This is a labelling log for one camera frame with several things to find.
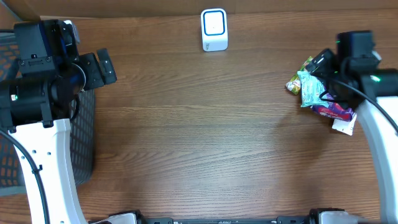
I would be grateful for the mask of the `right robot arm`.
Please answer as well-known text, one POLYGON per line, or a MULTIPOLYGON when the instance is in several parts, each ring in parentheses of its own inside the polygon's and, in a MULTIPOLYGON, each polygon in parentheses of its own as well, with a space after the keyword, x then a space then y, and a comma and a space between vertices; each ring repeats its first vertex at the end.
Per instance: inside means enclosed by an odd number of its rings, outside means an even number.
POLYGON ((310 74, 327 81, 357 114, 376 171, 381 222, 397 223, 397 70, 318 68, 310 74))

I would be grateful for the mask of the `white tube gold cap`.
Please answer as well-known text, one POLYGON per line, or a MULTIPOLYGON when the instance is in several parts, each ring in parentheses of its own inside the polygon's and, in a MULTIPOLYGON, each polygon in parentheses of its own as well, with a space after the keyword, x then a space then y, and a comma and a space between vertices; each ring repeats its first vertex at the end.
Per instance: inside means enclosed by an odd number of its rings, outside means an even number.
POLYGON ((352 136, 356 118, 357 114, 354 114, 351 121, 343 121, 340 119, 335 119, 332 125, 332 129, 347 134, 349 136, 352 136))

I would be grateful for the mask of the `purple red liner pack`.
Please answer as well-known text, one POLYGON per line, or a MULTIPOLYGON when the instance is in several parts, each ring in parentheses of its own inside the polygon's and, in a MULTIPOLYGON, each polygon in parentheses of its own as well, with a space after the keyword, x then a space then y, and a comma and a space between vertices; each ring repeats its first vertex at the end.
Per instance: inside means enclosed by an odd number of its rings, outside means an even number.
POLYGON ((323 100, 319 96, 319 93, 315 93, 308 97, 308 103, 313 112, 342 121, 351 121, 354 118, 354 111, 351 108, 345 110, 338 103, 331 102, 333 97, 329 93, 322 97, 323 100))

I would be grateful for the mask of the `mint green tissue pack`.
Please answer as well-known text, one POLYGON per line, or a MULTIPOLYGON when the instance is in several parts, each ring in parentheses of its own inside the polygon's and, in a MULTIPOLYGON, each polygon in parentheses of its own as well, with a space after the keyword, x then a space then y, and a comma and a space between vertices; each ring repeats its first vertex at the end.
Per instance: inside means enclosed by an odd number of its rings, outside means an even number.
POLYGON ((313 105, 328 107, 328 102, 320 99, 320 95, 325 91, 323 83, 308 72, 298 71, 297 75, 301 84, 301 107, 304 108, 313 105))

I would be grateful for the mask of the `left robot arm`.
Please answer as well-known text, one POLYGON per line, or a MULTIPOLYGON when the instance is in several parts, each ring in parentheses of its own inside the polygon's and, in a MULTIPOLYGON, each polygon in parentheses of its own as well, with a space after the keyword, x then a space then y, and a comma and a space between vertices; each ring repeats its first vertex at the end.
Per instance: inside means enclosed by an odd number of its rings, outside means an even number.
POLYGON ((84 223, 70 155, 81 92, 116 82, 106 49, 80 54, 72 21, 20 22, 5 31, 19 50, 1 82, 1 134, 11 142, 33 223, 84 223))

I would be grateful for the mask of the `green yellow snack packet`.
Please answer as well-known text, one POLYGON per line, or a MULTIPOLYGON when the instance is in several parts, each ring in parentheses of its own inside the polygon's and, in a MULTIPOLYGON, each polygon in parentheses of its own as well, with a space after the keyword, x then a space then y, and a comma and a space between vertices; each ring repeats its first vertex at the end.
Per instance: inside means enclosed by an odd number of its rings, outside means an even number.
MULTIPOLYGON (((306 72, 307 69, 305 68, 311 61, 313 60, 313 57, 309 56, 306 61, 301 65, 299 71, 300 72, 306 72)), ((285 84, 285 87, 288 91, 292 92, 295 95, 298 95, 300 89, 301 89, 301 82, 300 78, 297 74, 293 75, 293 77, 285 84)))

